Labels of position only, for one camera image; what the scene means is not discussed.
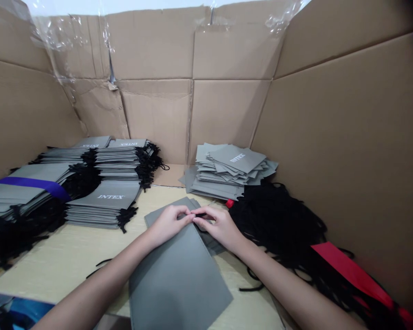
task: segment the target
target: pile of bags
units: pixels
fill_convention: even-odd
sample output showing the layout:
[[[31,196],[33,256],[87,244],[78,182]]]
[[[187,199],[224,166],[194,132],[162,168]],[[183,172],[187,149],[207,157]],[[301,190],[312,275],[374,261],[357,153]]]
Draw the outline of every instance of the pile of bags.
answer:
[[[196,165],[180,181],[187,193],[237,200],[244,186],[260,185],[277,167],[278,163],[249,148],[204,143],[197,146]]]

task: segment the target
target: intex logo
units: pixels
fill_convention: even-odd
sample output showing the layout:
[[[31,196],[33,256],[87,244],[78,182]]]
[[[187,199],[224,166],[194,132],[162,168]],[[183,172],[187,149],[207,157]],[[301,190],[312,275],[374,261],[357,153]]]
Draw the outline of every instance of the intex logo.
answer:
[[[107,198],[107,199],[122,199],[124,195],[118,196],[118,195],[101,195],[98,198]]]
[[[240,154],[240,155],[234,157],[234,158],[233,158],[232,160],[230,160],[230,161],[232,161],[233,163],[235,163],[235,162],[238,161],[239,159],[242,159],[244,156],[245,156],[244,154]]]

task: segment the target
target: blue object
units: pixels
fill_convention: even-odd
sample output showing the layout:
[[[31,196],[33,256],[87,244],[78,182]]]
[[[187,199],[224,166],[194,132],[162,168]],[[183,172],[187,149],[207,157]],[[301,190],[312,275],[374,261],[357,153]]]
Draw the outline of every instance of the blue object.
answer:
[[[64,202],[72,200],[67,191],[58,183],[47,180],[29,179],[17,176],[8,176],[0,179],[0,184],[7,184],[11,186],[33,187],[41,188],[47,191],[52,197],[56,197]]]

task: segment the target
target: cardboard wall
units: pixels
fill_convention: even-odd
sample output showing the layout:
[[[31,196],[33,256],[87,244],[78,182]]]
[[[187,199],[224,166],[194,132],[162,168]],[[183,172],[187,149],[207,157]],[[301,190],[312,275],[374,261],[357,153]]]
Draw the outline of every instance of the cardboard wall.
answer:
[[[70,147],[84,136],[52,75],[0,61],[0,178],[46,146]]]
[[[0,178],[33,160],[46,146],[69,147],[85,136],[51,74],[28,8],[13,1],[18,12],[0,7]]]
[[[33,33],[35,26],[26,5],[20,4],[20,16],[0,7],[0,61],[52,72],[50,59],[43,42]]]
[[[110,78],[104,16],[35,17],[35,25],[60,78]]]
[[[195,80],[190,163],[198,144],[251,146],[270,80]]]
[[[103,79],[74,79],[63,87],[89,136],[130,138],[117,86]]]
[[[290,22],[275,78],[413,31],[405,0],[312,0]]]
[[[413,33],[274,80],[252,148],[413,311]]]
[[[127,80],[117,84],[130,137],[156,143],[169,164],[185,164],[191,80]]]
[[[209,7],[107,15],[116,79],[191,78],[194,31],[210,17]]]
[[[284,33],[266,21],[289,3],[108,15],[130,136],[157,143],[171,165],[193,162],[189,152],[205,141],[249,146]]]

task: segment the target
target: table surface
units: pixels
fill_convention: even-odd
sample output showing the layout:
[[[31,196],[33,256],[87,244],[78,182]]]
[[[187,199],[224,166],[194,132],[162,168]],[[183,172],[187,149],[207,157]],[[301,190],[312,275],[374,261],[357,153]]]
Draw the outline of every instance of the table surface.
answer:
[[[126,234],[121,230],[64,225],[49,239],[35,245],[10,270],[0,271],[0,293],[58,303],[96,269],[97,263],[116,256],[146,230],[145,215],[186,196],[195,198],[202,206],[215,202],[212,198],[186,194],[183,188],[153,186],[138,197],[138,213],[126,225]],[[266,288],[259,292],[239,291],[239,287],[253,287],[258,283],[247,274],[246,266],[229,252],[214,259],[234,300],[210,329],[257,329],[261,326],[282,329]],[[107,313],[130,317],[127,284]]]

